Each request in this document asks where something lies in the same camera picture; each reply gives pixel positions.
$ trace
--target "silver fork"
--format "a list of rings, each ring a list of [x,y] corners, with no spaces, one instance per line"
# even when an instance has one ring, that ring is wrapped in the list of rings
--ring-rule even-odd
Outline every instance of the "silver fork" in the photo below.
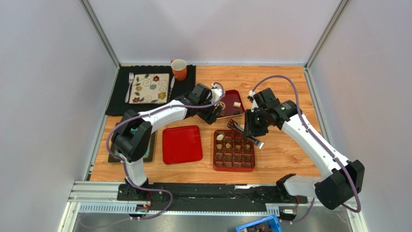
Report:
[[[129,73],[129,88],[127,89],[126,99],[124,100],[124,102],[128,102],[128,101],[129,101],[130,87],[132,86],[133,79],[134,79],[134,74],[133,74],[132,72],[130,72],[130,73]]]

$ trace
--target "blue bin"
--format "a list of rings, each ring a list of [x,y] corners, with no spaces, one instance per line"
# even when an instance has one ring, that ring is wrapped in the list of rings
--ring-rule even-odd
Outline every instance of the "blue bin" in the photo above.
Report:
[[[270,228],[272,229],[272,232],[282,232],[282,228],[279,225],[279,221],[278,218],[276,217],[276,215],[271,215],[253,222],[249,222],[247,224],[241,225],[241,226],[237,226],[236,227],[236,231],[237,232],[241,232],[242,229],[247,228],[247,227],[252,227],[252,226],[256,226],[260,223],[264,223],[267,222],[270,226]]]

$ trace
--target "wooden table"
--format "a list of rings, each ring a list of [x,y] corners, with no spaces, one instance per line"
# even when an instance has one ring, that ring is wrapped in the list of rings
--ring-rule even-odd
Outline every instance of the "wooden table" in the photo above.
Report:
[[[290,77],[295,83],[300,99],[300,107],[319,131],[308,85],[302,67],[274,66],[197,66],[196,82],[210,86],[213,81],[219,81],[226,90],[239,91],[245,109],[251,108],[247,96],[263,78],[282,74]],[[295,101],[290,84],[281,78],[273,78],[261,84],[256,92],[270,87],[280,102]],[[120,163],[108,163],[108,153],[105,141],[109,131],[121,119],[120,116],[109,116],[104,129],[102,142],[97,154],[91,181],[123,181],[125,174]],[[180,182],[180,183],[227,183],[227,184],[274,184],[278,179],[289,173],[303,176],[320,176],[319,171],[306,153],[284,132],[276,127],[269,128],[269,134],[259,137],[265,145],[262,150],[256,150],[256,167],[251,173],[217,172],[212,166],[213,133],[215,130],[226,129],[231,118],[218,119],[208,125],[199,117],[191,117],[174,122],[158,130],[154,161],[145,163],[145,172],[150,182]],[[243,122],[244,116],[232,117]],[[197,125],[202,139],[203,159],[198,162],[166,165],[162,157],[162,132],[166,128]]]

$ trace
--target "red box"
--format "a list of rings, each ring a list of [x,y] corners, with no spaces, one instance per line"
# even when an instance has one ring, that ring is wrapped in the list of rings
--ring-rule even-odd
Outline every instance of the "red box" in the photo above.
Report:
[[[216,139],[219,134],[224,135],[222,141]],[[232,130],[217,130],[213,136],[214,170],[226,172],[253,171],[256,166],[256,159],[254,145],[251,141],[243,139],[241,133]]]

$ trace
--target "cup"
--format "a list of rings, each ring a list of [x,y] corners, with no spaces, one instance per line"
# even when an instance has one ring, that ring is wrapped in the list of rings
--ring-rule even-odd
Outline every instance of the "cup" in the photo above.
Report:
[[[188,74],[188,67],[186,66],[186,62],[182,59],[173,59],[172,72],[176,80],[183,81]]]

